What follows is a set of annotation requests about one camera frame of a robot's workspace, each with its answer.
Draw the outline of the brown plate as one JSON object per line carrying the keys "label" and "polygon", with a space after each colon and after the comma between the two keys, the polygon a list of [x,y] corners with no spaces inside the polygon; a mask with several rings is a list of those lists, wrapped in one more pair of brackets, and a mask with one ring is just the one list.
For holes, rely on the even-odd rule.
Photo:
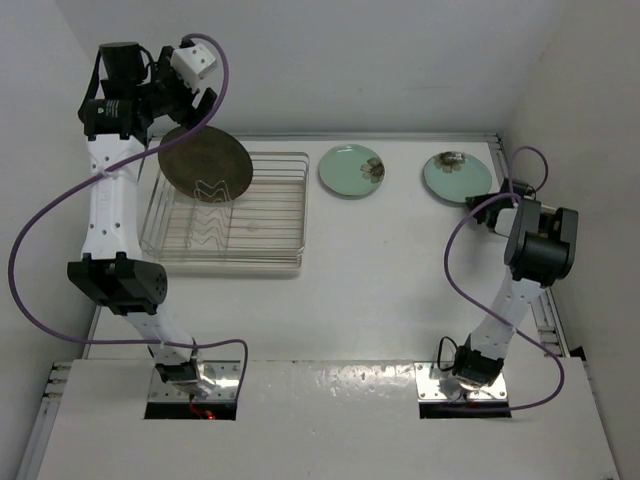
{"label": "brown plate", "polygon": [[166,180],[180,193],[205,203],[225,203],[250,187],[254,168],[245,147],[232,135],[205,127],[158,153]]}

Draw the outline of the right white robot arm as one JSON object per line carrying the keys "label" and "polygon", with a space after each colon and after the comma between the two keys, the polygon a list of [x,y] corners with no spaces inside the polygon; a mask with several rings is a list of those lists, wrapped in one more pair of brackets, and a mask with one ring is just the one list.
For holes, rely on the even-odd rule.
{"label": "right white robot arm", "polygon": [[508,346],[529,305],[574,263],[579,213],[549,209],[522,199],[514,209],[504,263],[506,273],[489,312],[457,349],[452,374],[462,387],[492,385],[507,357]]}

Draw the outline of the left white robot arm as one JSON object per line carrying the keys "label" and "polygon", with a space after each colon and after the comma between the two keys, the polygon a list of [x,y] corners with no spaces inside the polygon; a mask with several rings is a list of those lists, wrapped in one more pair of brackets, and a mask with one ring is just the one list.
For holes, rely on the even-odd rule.
{"label": "left white robot arm", "polygon": [[161,380],[190,398],[204,399],[216,387],[195,341],[165,305],[164,267],[144,260],[137,227],[138,165],[149,145],[148,129],[167,116],[191,129],[213,107],[208,89],[193,103],[198,83],[215,67],[202,44],[166,46],[159,57],[136,42],[100,46],[78,110],[90,166],[89,226],[82,258],[67,266],[69,280],[97,305],[128,321],[149,341]]}

